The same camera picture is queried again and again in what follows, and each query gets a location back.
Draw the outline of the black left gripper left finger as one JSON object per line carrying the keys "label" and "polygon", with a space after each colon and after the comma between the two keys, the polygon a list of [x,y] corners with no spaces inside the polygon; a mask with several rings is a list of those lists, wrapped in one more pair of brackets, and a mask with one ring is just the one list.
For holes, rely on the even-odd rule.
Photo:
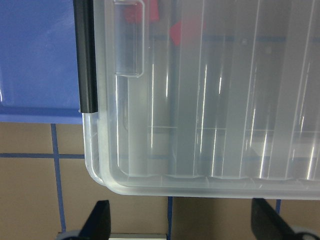
{"label": "black left gripper left finger", "polygon": [[59,233],[58,240],[108,240],[111,236],[111,213],[108,200],[99,200],[80,230]]}

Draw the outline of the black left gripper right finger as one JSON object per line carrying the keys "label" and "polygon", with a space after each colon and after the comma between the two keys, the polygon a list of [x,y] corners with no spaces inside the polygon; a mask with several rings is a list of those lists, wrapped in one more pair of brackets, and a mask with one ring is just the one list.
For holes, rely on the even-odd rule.
{"label": "black left gripper right finger", "polygon": [[308,230],[294,230],[263,198],[251,202],[251,231],[257,240],[318,240]]}

